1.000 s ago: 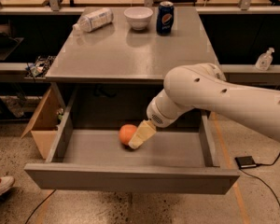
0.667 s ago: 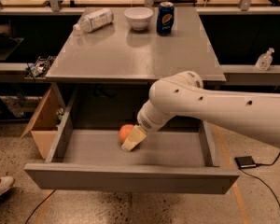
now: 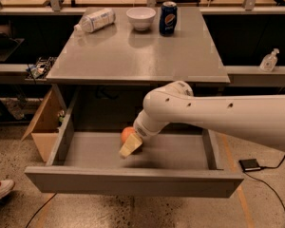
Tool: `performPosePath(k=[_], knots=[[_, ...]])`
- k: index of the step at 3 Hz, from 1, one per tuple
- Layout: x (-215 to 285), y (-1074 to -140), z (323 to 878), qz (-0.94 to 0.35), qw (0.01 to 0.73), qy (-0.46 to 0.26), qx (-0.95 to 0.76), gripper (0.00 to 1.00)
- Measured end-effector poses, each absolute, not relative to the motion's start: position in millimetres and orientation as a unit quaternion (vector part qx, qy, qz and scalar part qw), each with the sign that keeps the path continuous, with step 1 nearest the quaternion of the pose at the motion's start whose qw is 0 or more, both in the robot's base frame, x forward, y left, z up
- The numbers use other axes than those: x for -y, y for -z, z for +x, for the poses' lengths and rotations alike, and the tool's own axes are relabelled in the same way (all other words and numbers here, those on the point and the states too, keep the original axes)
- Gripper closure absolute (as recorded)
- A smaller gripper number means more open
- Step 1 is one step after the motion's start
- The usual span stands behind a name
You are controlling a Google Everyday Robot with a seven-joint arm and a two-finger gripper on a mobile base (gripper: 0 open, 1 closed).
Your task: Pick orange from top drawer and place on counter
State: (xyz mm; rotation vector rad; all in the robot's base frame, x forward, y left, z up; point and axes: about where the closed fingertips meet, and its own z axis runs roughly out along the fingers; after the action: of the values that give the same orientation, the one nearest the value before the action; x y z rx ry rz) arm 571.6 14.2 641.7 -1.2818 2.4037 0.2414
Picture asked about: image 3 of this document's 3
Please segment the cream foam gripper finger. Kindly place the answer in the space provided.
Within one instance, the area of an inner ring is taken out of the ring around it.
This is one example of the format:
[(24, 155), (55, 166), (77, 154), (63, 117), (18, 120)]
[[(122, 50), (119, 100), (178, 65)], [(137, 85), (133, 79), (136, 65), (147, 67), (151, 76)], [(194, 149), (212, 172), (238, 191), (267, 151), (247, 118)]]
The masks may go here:
[(130, 133), (122, 135), (122, 143), (119, 154), (125, 159), (143, 144), (143, 140), (136, 133)]

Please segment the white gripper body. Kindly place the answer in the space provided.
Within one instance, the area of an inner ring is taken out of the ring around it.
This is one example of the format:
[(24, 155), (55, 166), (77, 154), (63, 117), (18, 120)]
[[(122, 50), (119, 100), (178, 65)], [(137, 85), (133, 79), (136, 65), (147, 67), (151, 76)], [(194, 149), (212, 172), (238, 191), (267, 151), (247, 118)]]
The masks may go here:
[(141, 111), (133, 123), (135, 132), (143, 139), (158, 135), (165, 127), (165, 122), (158, 122)]

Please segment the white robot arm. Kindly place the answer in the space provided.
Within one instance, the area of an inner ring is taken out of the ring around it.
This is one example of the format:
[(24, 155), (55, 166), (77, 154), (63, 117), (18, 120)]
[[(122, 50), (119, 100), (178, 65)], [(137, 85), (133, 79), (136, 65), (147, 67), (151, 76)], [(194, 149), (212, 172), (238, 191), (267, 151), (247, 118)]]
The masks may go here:
[(196, 97), (176, 81), (148, 92), (130, 134), (122, 134), (120, 156), (171, 123), (190, 124), (285, 152), (285, 95)]

